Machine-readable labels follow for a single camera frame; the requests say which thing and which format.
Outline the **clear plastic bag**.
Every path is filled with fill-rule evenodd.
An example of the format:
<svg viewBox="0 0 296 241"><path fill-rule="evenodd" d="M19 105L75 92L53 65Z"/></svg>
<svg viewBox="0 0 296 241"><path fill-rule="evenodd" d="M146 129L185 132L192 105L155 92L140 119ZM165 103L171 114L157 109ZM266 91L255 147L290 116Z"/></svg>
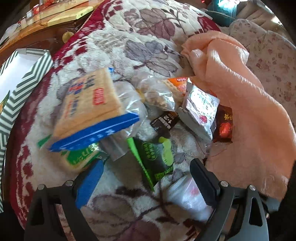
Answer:
<svg viewBox="0 0 296 241"><path fill-rule="evenodd" d="M179 206L197 221L207 221L213 212L213 208L204 201L190 173L178 179L165 191L165 199Z"/></svg>

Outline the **green round biscuit packet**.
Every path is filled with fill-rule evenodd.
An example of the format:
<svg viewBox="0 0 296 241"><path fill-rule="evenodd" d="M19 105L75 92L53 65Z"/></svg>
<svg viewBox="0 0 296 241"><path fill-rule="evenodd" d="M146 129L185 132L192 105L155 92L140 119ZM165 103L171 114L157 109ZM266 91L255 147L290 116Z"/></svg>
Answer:
<svg viewBox="0 0 296 241"><path fill-rule="evenodd" d="M98 143L91 144L81 150L61 150L57 153L50 153L51 142L51 135L48 135L39 140L37 146L50 157L52 164L67 172L80 173L86 170L94 161L99 160L104 164L109 157Z"/></svg>

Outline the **dark red candy packet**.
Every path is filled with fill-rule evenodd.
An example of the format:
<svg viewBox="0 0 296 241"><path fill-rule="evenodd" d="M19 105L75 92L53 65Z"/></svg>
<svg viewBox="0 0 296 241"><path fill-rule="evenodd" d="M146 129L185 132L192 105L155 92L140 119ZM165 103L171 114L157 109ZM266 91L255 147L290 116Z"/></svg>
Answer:
<svg viewBox="0 0 296 241"><path fill-rule="evenodd" d="M219 104L215 120L216 129L213 133L213 142L231 143L233 130L232 109Z"/></svg>

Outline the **dark green snack packet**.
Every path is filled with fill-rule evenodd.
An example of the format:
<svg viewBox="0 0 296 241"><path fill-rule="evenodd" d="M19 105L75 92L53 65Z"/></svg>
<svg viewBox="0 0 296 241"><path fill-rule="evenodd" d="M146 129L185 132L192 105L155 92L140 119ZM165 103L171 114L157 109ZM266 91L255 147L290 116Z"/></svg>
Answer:
<svg viewBox="0 0 296 241"><path fill-rule="evenodd" d="M150 141L128 138L127 144L140 165L150 190L154 191L155 185L163 177L173 173L174 157L170 139L163 136L157 136Z"/></svg>

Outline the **white pink snack packet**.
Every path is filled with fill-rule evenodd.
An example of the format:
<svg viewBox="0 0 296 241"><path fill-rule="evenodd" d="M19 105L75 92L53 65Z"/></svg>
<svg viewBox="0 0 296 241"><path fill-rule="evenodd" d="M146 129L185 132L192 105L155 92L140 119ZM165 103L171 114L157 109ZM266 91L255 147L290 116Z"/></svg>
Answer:
<svg viewBox="0 0 296 241"><path fill-rule="evenodd" d="M209 143L213 138L211 126L215 121L219 103L220 100L217 97L204 92L188 80L185 97L177 114L198 138Z"/></svg>

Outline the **black chocolate wafer bar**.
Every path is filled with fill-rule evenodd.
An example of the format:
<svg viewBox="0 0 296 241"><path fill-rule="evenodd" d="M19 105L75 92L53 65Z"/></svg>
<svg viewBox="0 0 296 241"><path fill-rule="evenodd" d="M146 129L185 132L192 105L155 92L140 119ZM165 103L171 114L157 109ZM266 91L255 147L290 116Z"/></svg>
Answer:
<svg viewBox="0 0 296 241"><path fill-rule="evenodd" d="M151 127L158 133L168 133L180 120L179 116L172 111L165 111L150 122Z"/></svg>

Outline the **blue cracker pack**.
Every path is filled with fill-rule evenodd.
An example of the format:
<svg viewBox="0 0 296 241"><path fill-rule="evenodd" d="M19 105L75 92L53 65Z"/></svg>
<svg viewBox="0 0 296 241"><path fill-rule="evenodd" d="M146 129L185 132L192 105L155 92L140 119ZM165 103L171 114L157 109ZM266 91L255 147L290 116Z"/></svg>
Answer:
<svg viewBox="0 0 296 241"><path fill-rule="evenodd" d="M112 80L114 70L97 69L74 79L63 99L49 151L76 151L130 127L140 120L120 100Z"/></svg>

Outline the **orange cracker packet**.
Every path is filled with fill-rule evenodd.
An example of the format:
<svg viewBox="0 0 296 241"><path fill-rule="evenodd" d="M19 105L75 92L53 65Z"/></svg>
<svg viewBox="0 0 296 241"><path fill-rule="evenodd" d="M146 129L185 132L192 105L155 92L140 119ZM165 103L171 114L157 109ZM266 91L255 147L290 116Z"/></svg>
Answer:
<svg viewBox="0 0 296 241"><path fill-rule="evenodd" d="M174 101L177 105L182 105L187 89L189 77L169 78L164 80L164 84L172 92Z"/></svg>

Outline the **white chevron-trimmed box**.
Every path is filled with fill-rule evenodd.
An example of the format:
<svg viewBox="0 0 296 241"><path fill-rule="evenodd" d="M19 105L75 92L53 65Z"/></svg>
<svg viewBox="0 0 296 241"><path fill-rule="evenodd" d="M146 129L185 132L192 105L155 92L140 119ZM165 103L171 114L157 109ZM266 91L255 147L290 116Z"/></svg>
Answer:
<svg viewBox="0 0 296 241"><path fill-rule="evenodd" d="M1 66L1 176L6 146L23 105L53 66L49 50L22 48L13 51Z"/></svg>

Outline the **clear bag of nuts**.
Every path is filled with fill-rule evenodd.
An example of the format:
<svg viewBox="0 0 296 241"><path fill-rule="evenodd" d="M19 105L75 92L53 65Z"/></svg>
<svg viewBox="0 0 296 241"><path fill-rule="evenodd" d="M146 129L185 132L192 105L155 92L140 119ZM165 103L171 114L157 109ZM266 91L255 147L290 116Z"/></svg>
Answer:
<svg viewBox="0 0 296 241"><path fill-rule="evenodd" d="M164 111L175 111L183 101L183 94L168 79L159 79L148 72L138 72L131 83L145 103Z"/></svg>

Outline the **floral sofa cushion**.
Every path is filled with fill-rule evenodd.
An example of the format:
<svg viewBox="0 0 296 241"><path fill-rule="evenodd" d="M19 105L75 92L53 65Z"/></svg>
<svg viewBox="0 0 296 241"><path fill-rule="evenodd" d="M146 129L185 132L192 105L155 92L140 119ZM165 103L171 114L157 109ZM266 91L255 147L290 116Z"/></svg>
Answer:
<svg viewBox="0 0 296 241"><path fill-rule="evenodd" d="M233 21L229 35L248 50L247 67L286 109L295 126L295 45L246 19Z"/></svg>

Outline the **floral fleece blanket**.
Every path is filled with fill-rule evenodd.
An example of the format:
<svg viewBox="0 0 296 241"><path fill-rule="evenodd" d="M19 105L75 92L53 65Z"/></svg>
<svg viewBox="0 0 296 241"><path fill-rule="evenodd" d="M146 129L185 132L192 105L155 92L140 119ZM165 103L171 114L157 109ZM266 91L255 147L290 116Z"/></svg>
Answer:
<svg viewBox="0 0 296 241"><path fill-rule="evenodd" d="M149 118L139 124L140 138L153 133L149 122L160 112L147 109L130 80L138 72L158 78L193 75L182 44L194 34L217 30L201 10L177 1L104 1L53 56L53 68L23 106L14 125L10 203L25 226L38 184L59 186L75 178L58 153L38 147L48 136L71 79L98 68L114 69L115 87L124 101ZM146 188L132 154L108 160L93 196L82 212L100 240L194 240L197 223L163 200L163 190L181 178L200 154L195 137L178 123L171 131L174 171L155 192Z"/></svg>

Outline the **wooden glass-top table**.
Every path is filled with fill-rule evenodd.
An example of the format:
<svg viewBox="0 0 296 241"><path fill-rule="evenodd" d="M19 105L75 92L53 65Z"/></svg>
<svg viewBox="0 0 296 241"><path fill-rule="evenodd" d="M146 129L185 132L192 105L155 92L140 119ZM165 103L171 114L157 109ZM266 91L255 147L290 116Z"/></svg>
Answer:
<svg viewBox="0 0 296 241"><path fill-rule="evenodd" d="M1 47L1 64L20 48L49 50L54 55L84 24L102 1L55 4L26 21Z"/></svg>

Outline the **teal bag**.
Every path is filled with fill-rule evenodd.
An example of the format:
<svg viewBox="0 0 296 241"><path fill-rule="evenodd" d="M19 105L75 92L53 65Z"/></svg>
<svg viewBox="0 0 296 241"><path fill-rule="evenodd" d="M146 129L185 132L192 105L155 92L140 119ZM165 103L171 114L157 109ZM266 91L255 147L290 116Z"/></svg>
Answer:
<svg viewBox="0 0 296 241"><path fill-rule="evenodd" d="M207 6L206 13L221 27L229 27L236 20L237 6L240 1L213 0Z"/></svg>

